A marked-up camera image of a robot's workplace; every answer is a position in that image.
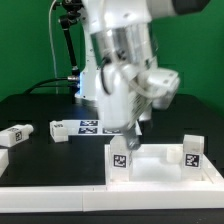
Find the cable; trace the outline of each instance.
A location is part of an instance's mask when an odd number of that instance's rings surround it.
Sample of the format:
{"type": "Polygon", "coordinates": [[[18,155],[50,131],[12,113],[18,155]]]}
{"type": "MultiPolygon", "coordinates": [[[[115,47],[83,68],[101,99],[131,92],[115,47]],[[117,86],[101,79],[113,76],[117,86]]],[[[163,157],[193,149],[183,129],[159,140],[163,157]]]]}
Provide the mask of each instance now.
{"type": "Polygon", "coordinates": [[[57,74],[57,62],[56,62],[56,56],[55,56],[55,50],[54,50],[54,41],[53,41],[53,35],[52,35],[52,23],[51,23],[51,16],[52,16],[52,10],[57,0],[54,0],[51,4],[49,15],[48,15],[48,27],[49,27],[49,37],[50,37],[50,45],[51,45],[51,53],[53,58],[53,67],[54,67],[54,77],[55,79],[58,78],[57,74]]]}
{"type": "Polygon", "coordinates": [[[138,94],[140,94],[141,96],[148,98],[150,100],[154,100],[157,98],[161,98],[163,96],[166,95],[167,91],[163,91],[158,95],[152,95],[148,92],[146,92],[137,82],[135,82],[134,80],[128,80],[128,78],[126,77],[126,75],[124,74],[121,65],[120,65],[120,60],[117,56],[116,50],[114,49],[114,47],[112,46],[113,40],[110,39],[112,38],[112,35],[108,35],[108,30],[107,30],[107,26],[106,26],[106,18],[105,18],[105,0],[101,0],[100,2],[100,16],[99,16],[99,20],[100,20],[100,24],[102,26],[102,30],[103,30],[103,35],[105,38],[105,44],[106,44],[106,50],[108,51],[107,53],[109,53],[110,57],[111,57],[111,61],[114,63],[114,65],[116,66],[116,70],[118,71],[119,74],[121,74],[121,77],[127,82],[127,84],[134,89],[138,94]]]}
{"type": "Polygon", "coordinates": [[[45,81],[38,82],[37,84],[33,85],[32,87],[30,87],[29,89],[24,91],[23,94],[30,94],[34,89],[39,88],[39,86],[41,86],[45,83],[64,81],[64,80],[67,80],[67,77],[48,79],[48,80],[45,80],[45,81]]]}

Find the black table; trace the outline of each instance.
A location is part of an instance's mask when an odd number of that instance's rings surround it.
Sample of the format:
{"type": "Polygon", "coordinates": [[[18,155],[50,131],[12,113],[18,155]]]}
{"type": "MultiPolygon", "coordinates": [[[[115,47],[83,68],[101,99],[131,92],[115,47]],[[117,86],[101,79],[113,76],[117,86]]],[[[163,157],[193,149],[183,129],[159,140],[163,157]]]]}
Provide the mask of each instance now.
{"type": "MultiPolygon", "coordinates": [[[[35,129],[28,141],[9,149],[10,164],[0,178],[0,187],[105,183],[104,145],[109,144],[112,136],[70,136],[68,142],[55,144],[49,134],[50,121],[95,120],[96,109],[73,104],[69,95],[30,94],[9,96],[0,103],[0,113],[1,130],[15,124],[32,124],[35,129]]],[[[155,110],[152,117],[152,123],[140,124],[141,143],[173,144],[182,143],[185,134],[205,136],[205,154],[224,175],[224,119],[190,95],[177,95],[168,110],[155,110]]],[[[4,221],[1,223],[220,223],[224,210],[2,214],[1,220],[4,221]]]]}

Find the green wall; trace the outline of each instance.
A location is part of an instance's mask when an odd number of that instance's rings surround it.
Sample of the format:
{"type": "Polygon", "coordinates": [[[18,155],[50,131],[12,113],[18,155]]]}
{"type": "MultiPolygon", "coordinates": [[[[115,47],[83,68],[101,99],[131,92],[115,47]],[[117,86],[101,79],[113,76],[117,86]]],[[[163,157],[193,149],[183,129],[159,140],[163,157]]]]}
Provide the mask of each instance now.
{"type": "MultiPolygon", "coordinates": [[[[54,77],[48,35],[51,2],[0,2],[0,100],[54,77]]],[[[224,116],[223,9],[223,0],[212,0],[201,14],[154,21],[153,31],[159,44],[160,66],[180,73],[179,92],[197,96],[224,116]]],[[[62,14],[62,9],[53,12],[52,21],[58,76],[67,76],[70,74],[69,58],[57,22],[62,14]]],[[[78,65],[83,68],[84,44],[79,25],[72,27],[72,36],[78,65]]]]}

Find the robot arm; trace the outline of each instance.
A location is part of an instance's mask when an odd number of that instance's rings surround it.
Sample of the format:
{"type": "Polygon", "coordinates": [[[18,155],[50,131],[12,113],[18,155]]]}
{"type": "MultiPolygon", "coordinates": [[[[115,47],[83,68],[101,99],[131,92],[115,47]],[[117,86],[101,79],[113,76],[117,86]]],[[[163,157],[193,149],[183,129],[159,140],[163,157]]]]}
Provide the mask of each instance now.
{"type": "Polygon", "coordinates": [[[95,39],[100,74],[96,77],[98,114],[103,126],[120,129],[131,150],[140,143],[134,126],[151,107],[166,109],[179,78],[161,69],[148,23],[154,18],[201,11],[210,0],[83,0],[95,39]]]}

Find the white platform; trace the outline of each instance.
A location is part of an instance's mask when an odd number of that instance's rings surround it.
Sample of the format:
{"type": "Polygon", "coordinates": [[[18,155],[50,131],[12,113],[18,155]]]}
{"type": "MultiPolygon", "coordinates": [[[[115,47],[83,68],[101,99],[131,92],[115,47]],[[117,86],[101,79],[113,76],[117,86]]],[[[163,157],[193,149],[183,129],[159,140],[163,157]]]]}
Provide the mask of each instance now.
{"type": "Polygon", "coordinates": [[[110,182],[105,146],[105,186],[0,188],[0,212],[224,208],[224,180],[206,156],[203,180],[181,180],[181,167],[165,160],[168,145],[142,145],[133,154],[129,182],[110,182]]]}

